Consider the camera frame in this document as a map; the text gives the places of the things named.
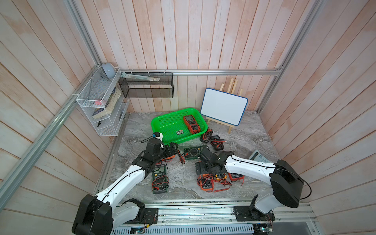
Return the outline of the orange black multimeter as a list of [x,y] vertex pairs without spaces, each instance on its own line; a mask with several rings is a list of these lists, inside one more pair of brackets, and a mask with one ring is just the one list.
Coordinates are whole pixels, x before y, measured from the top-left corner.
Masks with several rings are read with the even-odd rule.
[[213,192],[214,183],[218,180],[217,176],[207,172],[205,164],[203,162],[197,162],[195,164],[195,167],[198,186],[205,192]]

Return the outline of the green plastic basket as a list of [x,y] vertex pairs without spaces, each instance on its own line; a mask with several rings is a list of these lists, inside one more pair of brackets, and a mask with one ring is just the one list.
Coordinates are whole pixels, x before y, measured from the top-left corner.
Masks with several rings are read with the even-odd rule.
[[[184,123],[184,116],[192,115],[200,127],[200,132],[192,134]],[[163,143],[169,145],[170,143],[181,144],[196,138],[200,138],[204,134],[208,125],[201,116],[200,112],[194,108],[186,108],[164,114],[154,118],[151,121],[151,128],[153,132],[162,133]]]

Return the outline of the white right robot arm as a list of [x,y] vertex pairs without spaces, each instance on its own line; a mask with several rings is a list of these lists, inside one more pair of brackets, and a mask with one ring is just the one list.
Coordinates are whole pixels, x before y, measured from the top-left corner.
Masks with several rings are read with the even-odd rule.
[[223,152],[217,155],[208,149],[202,150],[198,158],[204,166],[205,173],[240,174],[260,180],[270,186],[268,192],[254,196],[250,206],[233,208],[237,221],[268,220],[272,222],[275,219],[273,213],[275,208],[286,206],[295,209],[303,200],[301,196],[306,181],[286,161],[256,162]]

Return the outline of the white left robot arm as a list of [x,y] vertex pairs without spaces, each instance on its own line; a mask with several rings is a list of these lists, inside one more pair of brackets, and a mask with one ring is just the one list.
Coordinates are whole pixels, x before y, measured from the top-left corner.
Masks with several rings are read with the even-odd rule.
[[71,232],[75,235],[110,235],[120,225],[144,217],[145,204],[137,199],[120,201],[150,173],[161,160],[178,154],[178,145],[164,145],[161,137],[149,139],[146,149],[114,183],[96,195],[81,200]]

